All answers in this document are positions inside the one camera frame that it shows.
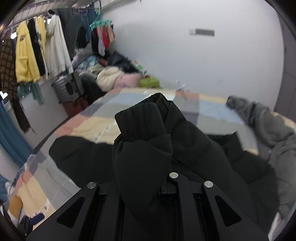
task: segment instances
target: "white coat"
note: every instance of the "white coat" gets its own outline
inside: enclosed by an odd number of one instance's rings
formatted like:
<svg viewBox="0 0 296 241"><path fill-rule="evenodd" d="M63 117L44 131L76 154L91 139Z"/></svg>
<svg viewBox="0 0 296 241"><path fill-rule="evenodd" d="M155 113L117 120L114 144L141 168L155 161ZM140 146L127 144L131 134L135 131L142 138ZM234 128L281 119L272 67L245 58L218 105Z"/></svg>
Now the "white coat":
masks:
<svg viewBox="0 0 296 241"><path fill-rule="evenodd" d="M51 77L55 77L63 71L73 73L73 67L66 41L63 34L61 20L58 15L53 15L46 25L46 65Z"/></svg>
<svg viewBox="0 0 296 241"><path fill-rule="evenodd" d="M122 77L124 72L118 67L107 67L99 73L96 83L104 92L109 92L118 77Z"/></svg>

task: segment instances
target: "floor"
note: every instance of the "floor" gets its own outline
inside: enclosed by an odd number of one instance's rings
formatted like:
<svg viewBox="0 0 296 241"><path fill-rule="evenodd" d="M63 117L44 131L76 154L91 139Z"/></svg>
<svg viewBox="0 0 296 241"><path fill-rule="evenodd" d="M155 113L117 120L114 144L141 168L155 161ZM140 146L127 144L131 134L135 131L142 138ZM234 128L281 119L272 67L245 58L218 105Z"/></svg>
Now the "floor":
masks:
<svg viewBox="0 0 296 241"><path fill-rule="evenodd" d="M49 133L35 148L34 148L34 153L38 153L38 151L42 148L44 143L47 141L47 139L63 124L65 124L68 120L70 120L70 117L65 119L61 124L59 124L51 133Z"/></svg>

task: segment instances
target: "brown checkered coat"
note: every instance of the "brown checkered coat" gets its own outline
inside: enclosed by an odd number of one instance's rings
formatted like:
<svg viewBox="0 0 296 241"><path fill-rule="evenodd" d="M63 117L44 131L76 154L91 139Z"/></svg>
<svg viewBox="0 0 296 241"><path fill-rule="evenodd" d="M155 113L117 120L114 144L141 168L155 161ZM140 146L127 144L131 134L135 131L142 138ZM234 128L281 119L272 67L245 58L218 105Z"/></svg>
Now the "brown checkered coat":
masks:
<svg viewBox="0 0 296 241"><path fill-rule="evenodd" d="M0 91L8 94L11 106L21 129L26 133L30 128L29 121L20 105L17 97L17 78L15 75L15 52L10 39L11 32L8 31L2 39L0 54Z"/></svg>

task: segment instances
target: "colorful bedsheet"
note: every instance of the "colorful bedsheet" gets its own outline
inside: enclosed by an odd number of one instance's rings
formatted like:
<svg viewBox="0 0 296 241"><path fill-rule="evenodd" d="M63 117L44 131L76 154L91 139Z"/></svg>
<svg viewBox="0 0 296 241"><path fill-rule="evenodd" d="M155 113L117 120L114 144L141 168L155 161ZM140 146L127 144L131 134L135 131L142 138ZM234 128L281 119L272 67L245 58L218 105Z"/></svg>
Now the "colorful bedsheet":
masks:
<svg viewBox="0 0 296 241"><path fill-rule="evenodd" d="M95 143L113 144L114 139L120 134L114 115L157 92L163 93L168 100L173 100L186 119L203 132L232 134L237 131L243 148L258 153L253 131L244 124L234 110L225 105L224 98L174 90L141 88L112 90L57 129L39 153L29 158L27 168L20 175L13 193L21 198L24 213L33 217L42 212L46 219L79 190L48 155L48 150L55 139L71 135Z"/></svg>

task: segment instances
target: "ceiling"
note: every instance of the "ceiling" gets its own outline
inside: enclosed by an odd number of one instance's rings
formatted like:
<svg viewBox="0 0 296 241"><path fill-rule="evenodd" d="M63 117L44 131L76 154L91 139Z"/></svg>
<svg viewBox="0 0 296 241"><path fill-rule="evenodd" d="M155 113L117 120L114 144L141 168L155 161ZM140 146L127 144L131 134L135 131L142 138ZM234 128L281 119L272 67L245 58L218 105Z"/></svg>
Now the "ceiling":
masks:
<svg viewBox="0 0 296 241"><path fill-rule="evenodd" d="M9 26L14 26L20 22L32 18L36 15L45 14L50 9L83 7L95 0L30 0L12 19Z"/></svg>

